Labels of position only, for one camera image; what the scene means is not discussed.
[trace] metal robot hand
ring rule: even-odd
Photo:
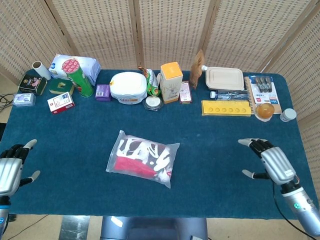
[[[32,176],[21,179],[27,155],[36,143],[37,140],[33,139],[26,145],[16,144],[0,154],[0,240],[8,224],[10,196],[19,187],[35,181],[40,174],[40,171],[35,171]]]
[[[239,139],[238,143],[248,146],[261,159],[266,172],[255,173],[246,169],[242,172],[252,179],[271,179],[281,186],[281,194],[294,212],[305,231],[312,236],[320,236],[320,214],[300,186],[300,179],[284,152],[265,139]]]

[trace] tile floor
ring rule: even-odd
[[[0,78],[0,94],[14,93],[17,86]],[[0,123],[6,123],[11,108],[0,113]],[[21,230],[37,222],[44,215],[18,215],[10,222],[4,240],[18,234]],[[35,225],[14,237],[13,240],[58,240],[62,216],[48,215]],[[102,217],[92,216],[88,229],[88,240],[99,240]],[[308,240],[284,220],[208,218],[208,236],[212,240]]]

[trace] blue tablecloth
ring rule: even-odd
[[[123,70],[102,70],[98,84],[109,83]],[[184,80],[189,79],[185,71]],[[272,74],[282,109],[292,102],[285,79]],[[33,107],[13,107],[0,150],[37,139],[23,177],[41,175],[11,197],[12,213],[158,217],[281,218],[273,203],[272,183],[252,180],[242,169],[263,172],[260,159],[237,143],[243,138],[268,139],[282,148],[316,201],[297,121],[279,115],[269,122],[254,116],[202,116],[201,100],[209,99],[205,74],[192,91],[191,104],[174,102],[157,112],[142,104],[99,102],[75,92],[75,107],[53,115],[48,87]],[[154,181],[105,172],[119,134],[164,144],[180,143],[173,166],[171,189]],[[282,211],[293,218],[277,188]]]

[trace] green can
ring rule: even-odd
[[[71,58],[66,60],[62,64],[62,70],[77,85],[81,96],[87,98],[94,93],[94,89],[76,59]]]

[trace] yellow plastic tray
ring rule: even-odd
[[[203,116],[251,116],[251,108],[248,101],[209,101],[203,100]]]

